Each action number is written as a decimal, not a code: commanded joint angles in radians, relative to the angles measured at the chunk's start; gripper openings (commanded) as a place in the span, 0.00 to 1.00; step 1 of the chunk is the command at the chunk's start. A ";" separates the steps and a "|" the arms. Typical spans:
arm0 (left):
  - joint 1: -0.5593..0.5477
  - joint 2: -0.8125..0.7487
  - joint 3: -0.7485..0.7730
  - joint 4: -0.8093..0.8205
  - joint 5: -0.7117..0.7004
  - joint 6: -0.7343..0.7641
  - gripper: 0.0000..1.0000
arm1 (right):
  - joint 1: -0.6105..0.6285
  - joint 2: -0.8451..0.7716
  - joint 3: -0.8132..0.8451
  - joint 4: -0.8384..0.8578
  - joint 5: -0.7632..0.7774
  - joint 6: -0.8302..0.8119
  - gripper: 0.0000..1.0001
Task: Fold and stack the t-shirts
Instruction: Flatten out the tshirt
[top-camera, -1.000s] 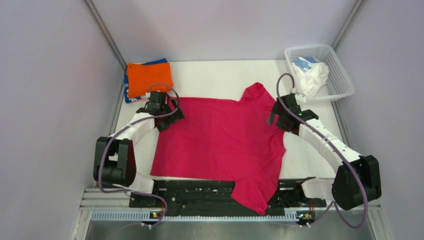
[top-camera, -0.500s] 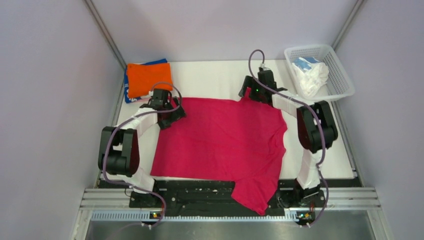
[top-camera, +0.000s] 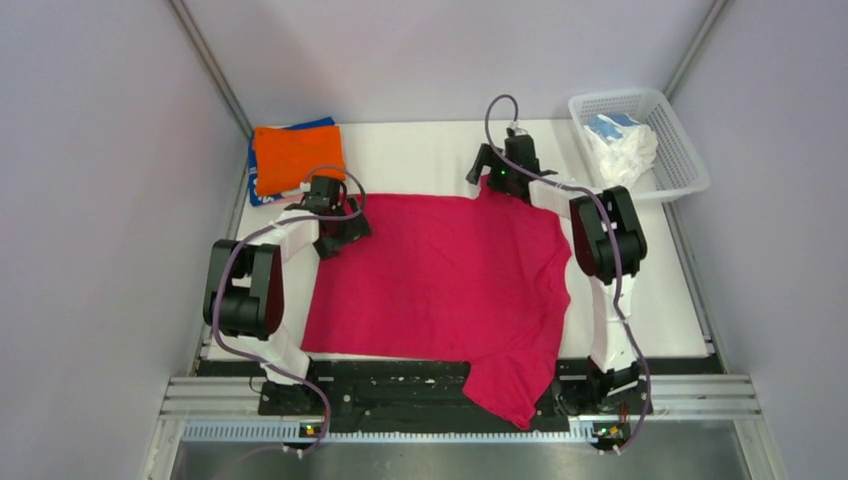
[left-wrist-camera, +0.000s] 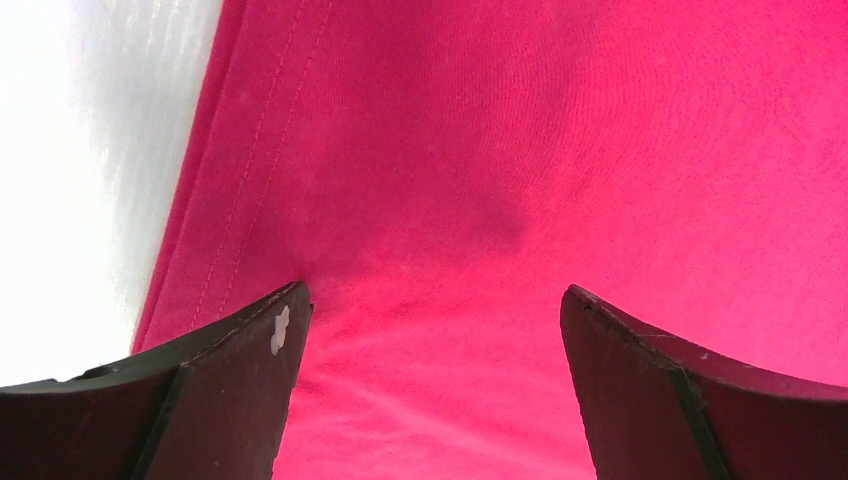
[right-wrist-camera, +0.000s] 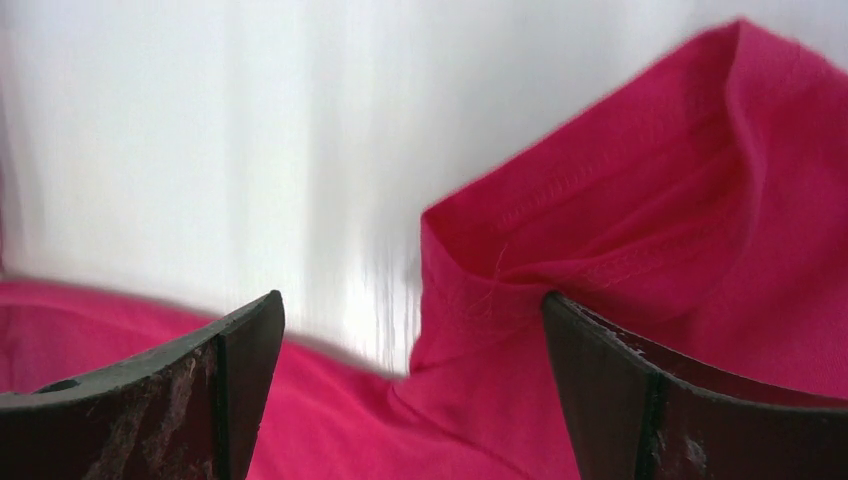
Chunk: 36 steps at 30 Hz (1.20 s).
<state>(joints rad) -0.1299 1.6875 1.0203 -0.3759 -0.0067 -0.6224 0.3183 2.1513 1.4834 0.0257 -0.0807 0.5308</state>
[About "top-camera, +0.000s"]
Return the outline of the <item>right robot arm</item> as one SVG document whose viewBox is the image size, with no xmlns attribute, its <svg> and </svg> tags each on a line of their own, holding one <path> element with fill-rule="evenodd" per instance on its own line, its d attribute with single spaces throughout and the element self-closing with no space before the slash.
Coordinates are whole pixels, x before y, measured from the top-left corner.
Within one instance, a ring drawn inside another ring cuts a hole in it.
<svg viewBox="0 0 848 480">
<path fill-rule="evenodd" d="M 593 339 L 583 391 L 556 398 L 570 414 L 623 411 L 646 398 L 645 357 L 630 318 L 647 241 L 626 188 L 594 191 L 554 175 L 540 169 L 532 137 L 511 128 L 503 147 L 480 145 L 466 180 L 569 221 L 574 257 L 590 282 Z"/>
</svg>

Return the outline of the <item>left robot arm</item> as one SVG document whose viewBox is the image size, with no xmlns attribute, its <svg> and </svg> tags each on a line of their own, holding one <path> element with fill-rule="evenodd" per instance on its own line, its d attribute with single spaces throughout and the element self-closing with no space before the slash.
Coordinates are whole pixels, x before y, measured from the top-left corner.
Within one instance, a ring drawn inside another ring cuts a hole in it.
<svg viewBox="0 0 848 480">
<path fill-rule="evenodd" d="M 286 413 L 330 416 L 312 359 L 283 324 L 284 265 L 313 249 L 320 259 L 370 235 L 368 196 L 349 193 L 344 181 L 311 174 L 299 201 L 240 240 L 216 241 L 209 259 L 203 317 L 225 352 L 255 362 L 265 373 L 263 394 Z"/>
</svg>

